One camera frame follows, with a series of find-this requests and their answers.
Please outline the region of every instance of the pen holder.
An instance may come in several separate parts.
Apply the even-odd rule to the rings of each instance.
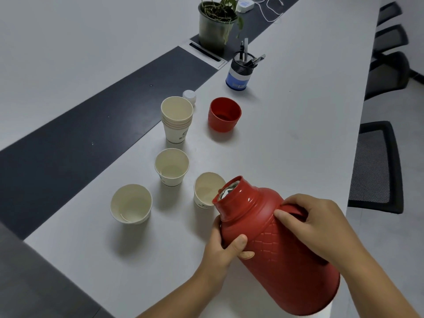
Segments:
[[[227,86],[238,91],[246,89],[253,69],[257,66],[257,64],[249,66],[247,63],[254,58],[255,57],[250,53],[245,54],[242,51],[238,51],[234,54],[230,71],[225,79]]]

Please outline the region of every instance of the white bottle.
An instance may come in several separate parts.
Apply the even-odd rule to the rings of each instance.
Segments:
[[[196,104],[196,93],[193,90],[185,90],[183,92],[183,98],[191,102],[193,107]]]

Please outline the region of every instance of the person's left hand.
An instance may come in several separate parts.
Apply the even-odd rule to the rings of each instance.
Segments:
[[[206,244],[203,259],[194,276],[204,278],[213,294],[218,294],[227,275],[228,267],[237,256],[249,259],[254,256],[253,251],[244,251],[247,236],[239,235],[231,244],[223,249],[221,246],[221,219],[218,215],[212,226],[211,236]]]

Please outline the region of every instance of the chair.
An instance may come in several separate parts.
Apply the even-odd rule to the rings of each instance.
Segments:
[[[361,124],[348,206],[403,213],[402,173],[390,122]]]
[[[385,92],[405,89],[409,82],[409,71],[408,59],[400,51],[371,62],[365,100]]]
[[[408,43],[408,36],[403,26],[390,26],[375,34],[373,56],[378,59],[375,54],[380,54],[396,47],[406,46]]]
[[[400,9],[399,4],[397,4],[396,2],[386,4],[385,6],[380,8],[380,12],[378,14],[377,19],[377,26],[401,14],[402,9]]]

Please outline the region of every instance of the person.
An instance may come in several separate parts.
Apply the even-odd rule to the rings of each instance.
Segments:
[[[297,204],[308,211],[304,223],[281,210],[275,210],[274,216],[309,249],[339,270],[361,318],[419,318],[362,245],[335,202],[296,194],[283,204]],[[236,257],[254,256],[252,251],[243,251],[246,244],[246,235],[240,235],[223,249],[218,216],[203,259],[193,276],[138,318],[198,317],[220,292],[230,263]]]

